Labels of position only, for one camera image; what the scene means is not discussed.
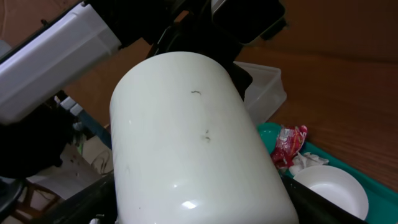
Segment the teal serving tray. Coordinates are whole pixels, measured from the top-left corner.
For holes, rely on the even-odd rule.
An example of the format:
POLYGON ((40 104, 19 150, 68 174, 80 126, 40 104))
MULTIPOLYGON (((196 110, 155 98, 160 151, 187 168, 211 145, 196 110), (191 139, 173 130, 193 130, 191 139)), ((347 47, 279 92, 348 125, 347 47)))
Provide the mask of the teal serving tray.
MULTIPOLYGON (((259 135, 269 153, 274 150, 277 136, 281 129, 281 125, 275 123, 263 123, 257 126, 259 135)), ((329 165, 346 171, 362 185, 369 200, 369 211, 365 219, 368 223, 397 223, 397 192, 308 141, 305 142, 300 152, 311 152, 328 159, 329 165)))

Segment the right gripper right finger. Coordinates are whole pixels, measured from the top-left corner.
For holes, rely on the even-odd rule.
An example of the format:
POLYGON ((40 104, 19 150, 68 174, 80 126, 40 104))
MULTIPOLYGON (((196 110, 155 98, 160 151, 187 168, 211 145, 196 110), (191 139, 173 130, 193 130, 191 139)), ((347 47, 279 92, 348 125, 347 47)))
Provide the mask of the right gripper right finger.
POLYGON ((299 223, 367 224, 366 221, 344 211, 293 178, 282 175, 281 180, 296 209, 299 223))

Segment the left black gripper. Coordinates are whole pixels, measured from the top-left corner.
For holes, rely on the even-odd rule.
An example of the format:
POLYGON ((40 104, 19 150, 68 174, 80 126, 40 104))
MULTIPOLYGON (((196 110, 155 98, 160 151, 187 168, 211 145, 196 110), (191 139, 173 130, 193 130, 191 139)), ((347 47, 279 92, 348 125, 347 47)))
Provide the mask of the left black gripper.
POLYGON ((148 57, 194 52, 229 73, 240 96, 252 77, 234 61, 244 45, 269 40, 286 25, 279 0, 87 0, 123 48, 139 39, 152 46, 148 57))

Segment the white cup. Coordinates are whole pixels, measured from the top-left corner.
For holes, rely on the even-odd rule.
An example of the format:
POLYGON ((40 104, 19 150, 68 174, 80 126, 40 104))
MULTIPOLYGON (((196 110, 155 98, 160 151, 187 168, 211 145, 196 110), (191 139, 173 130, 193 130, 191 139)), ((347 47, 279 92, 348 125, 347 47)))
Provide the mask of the white cup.
POLYGON ((191 52, 148 58, 111 97, 120 223, 297 223, 227 71, 191 52))

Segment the clear plastic storage bin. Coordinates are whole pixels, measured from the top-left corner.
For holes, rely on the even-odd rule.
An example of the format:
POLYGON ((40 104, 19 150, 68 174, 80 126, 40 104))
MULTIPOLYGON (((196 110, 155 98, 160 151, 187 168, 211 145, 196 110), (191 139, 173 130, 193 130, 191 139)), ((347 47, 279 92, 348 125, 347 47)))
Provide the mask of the clear plastic storage bin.
POLYGON ((284 103, 281 70, 275 67, 235 62, 252 77, 245 92, 244 105, 255 125, 265 123, 284 103))

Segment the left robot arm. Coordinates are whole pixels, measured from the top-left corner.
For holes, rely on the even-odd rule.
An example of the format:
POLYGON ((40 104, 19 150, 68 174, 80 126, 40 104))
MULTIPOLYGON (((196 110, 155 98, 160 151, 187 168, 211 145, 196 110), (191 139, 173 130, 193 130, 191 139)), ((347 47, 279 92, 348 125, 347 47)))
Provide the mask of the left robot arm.
POLYGON ((206 55, 240 95, 251 84, 235 64, 242 47, 286 26, 279 0, 79 1, 1 57, 1 123, 22 120, 64 86, 139 39, 150 56, 206 55))

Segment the white bowl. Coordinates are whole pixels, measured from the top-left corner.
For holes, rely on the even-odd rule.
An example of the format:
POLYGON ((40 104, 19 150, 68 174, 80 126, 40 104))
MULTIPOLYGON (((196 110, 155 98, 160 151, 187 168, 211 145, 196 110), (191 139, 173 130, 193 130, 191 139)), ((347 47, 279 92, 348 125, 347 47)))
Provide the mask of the white bowl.
POLYGON ((294 180, 355 217, 366 219, 368 196, 362 185, 346 171, 333 166, 313 166, 301 170, 294 180))

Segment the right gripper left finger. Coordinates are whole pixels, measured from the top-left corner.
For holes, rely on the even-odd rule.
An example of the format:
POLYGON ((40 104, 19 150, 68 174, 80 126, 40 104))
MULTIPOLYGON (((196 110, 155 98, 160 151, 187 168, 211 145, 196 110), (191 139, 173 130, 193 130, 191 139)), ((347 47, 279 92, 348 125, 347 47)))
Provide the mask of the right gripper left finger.
POLYGON ((38 224, 79 224, 89 223, 95 218, 98 218, 100 223, 115 223, 117 220, 113 174, 96 181, 32 222, 38 224))

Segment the red snack wrapper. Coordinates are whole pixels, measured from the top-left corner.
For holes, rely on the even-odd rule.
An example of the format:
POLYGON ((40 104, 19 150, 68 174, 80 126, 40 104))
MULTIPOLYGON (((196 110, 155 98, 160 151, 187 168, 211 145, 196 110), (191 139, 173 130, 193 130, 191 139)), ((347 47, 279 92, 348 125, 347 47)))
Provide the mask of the red snack wrapper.
POLYGON ((277 169, 288 169, 293 166, 293 158, 304 145, 308 128, 301 126, 283 126, 280 130, 271 159, 277 169))

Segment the white tissue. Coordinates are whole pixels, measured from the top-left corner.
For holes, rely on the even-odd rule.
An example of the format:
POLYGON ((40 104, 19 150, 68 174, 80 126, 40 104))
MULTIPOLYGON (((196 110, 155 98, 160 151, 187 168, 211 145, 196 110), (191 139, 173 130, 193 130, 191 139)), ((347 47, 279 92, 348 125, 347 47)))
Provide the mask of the white tissue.
POLYGON ((319 157, 318 155, 312 154, 311 152, 306 152, 306 153, 298 153, 294 158, 293 158, 293 165, 289 167, 289 172, 295 176, 297 175, 300 171, 308 168, 308 167, 313 167, 313 166, 323 166, 323 165, 328 165, 329 160, 319 157))

